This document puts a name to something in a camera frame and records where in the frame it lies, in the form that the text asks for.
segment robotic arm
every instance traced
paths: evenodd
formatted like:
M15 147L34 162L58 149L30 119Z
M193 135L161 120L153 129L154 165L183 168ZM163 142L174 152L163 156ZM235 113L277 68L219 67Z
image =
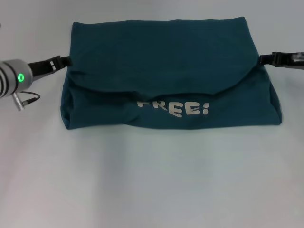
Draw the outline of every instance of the robotic arm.
M21 111L26 105L40 98L38 94L23 92L23 90L30 88L33 81L71 65L70 57L60 56L29 64L19 59L0 61L0 98L11 95L18 110ZM19 92L36 95L37 97L21 101L17 94Z

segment cable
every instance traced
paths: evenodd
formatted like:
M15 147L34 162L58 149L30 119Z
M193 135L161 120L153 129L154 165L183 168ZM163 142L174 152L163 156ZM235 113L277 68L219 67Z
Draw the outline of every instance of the cable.
M34 97L34 98L31 98L31 99L23 101L22 104L24 106L29 105L30 103L33 103L33 102L37 101L38 99L40 99L40 95L36 94L36 93L33 93L33 92L21 91L20 93L23 93L23 94L32 94L32 95L37 96L37 97Z

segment white table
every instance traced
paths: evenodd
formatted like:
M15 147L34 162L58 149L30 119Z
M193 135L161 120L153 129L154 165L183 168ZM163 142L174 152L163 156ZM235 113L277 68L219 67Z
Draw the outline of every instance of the white table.
M69 53L74 21L245 16L260 54L304 50L300 0L2 0L0 59ZM303 228L304 71L267 67L281 126L67 131L65 70L0 100L1 228Z

